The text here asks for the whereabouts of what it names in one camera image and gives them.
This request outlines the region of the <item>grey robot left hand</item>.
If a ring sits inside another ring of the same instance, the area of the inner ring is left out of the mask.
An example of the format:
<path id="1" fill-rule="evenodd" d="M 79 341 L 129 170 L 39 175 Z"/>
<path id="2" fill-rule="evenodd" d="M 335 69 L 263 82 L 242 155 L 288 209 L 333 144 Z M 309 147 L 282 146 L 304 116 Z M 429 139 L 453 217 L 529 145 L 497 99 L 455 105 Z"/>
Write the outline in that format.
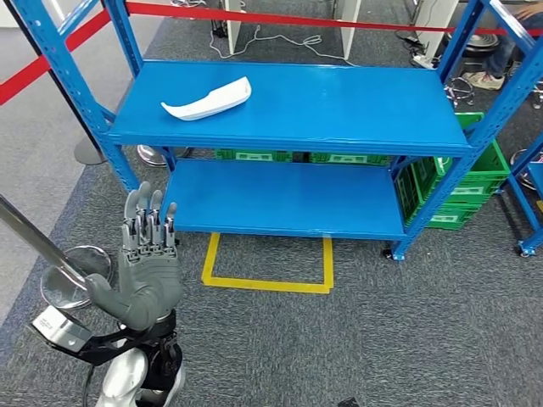
<path id="1" fill-rule="evenodd" d="M 124 206 L 122 246 L 118 254 L 119 288 L 104 277 L 85 278 L 91 302 L 134 331 L 146 331 L 171 313 L 182 297 L 175 246 L 174 213 L 160 213 L 162 192 L 148 181 L 130 192 Z"/>

